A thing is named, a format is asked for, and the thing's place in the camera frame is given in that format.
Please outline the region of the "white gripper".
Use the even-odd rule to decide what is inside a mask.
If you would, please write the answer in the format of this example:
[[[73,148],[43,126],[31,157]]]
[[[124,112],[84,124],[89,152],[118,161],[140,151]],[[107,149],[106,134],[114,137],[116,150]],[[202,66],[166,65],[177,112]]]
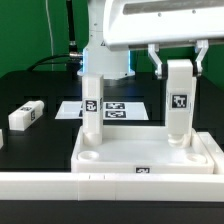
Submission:
[[[148,57],[158,79],[167,75],[158,44],[182,46],[198,40],[193,75],[199,77],[207,40],[224,39],[224,0],[106,0],[103,38],[112,50],[149,44]]]

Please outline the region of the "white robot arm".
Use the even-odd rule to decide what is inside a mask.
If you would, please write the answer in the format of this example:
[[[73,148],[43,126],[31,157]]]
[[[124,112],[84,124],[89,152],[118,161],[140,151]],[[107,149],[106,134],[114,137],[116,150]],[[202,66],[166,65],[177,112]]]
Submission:
[[[224,0],[87,0],[89,41],[83,50],[82,74],[109,80],[130,77],[130,52],[146,49],[156,67],[167,73],[157,52],[193,46],[193,74],[211,44],[224,43]]]

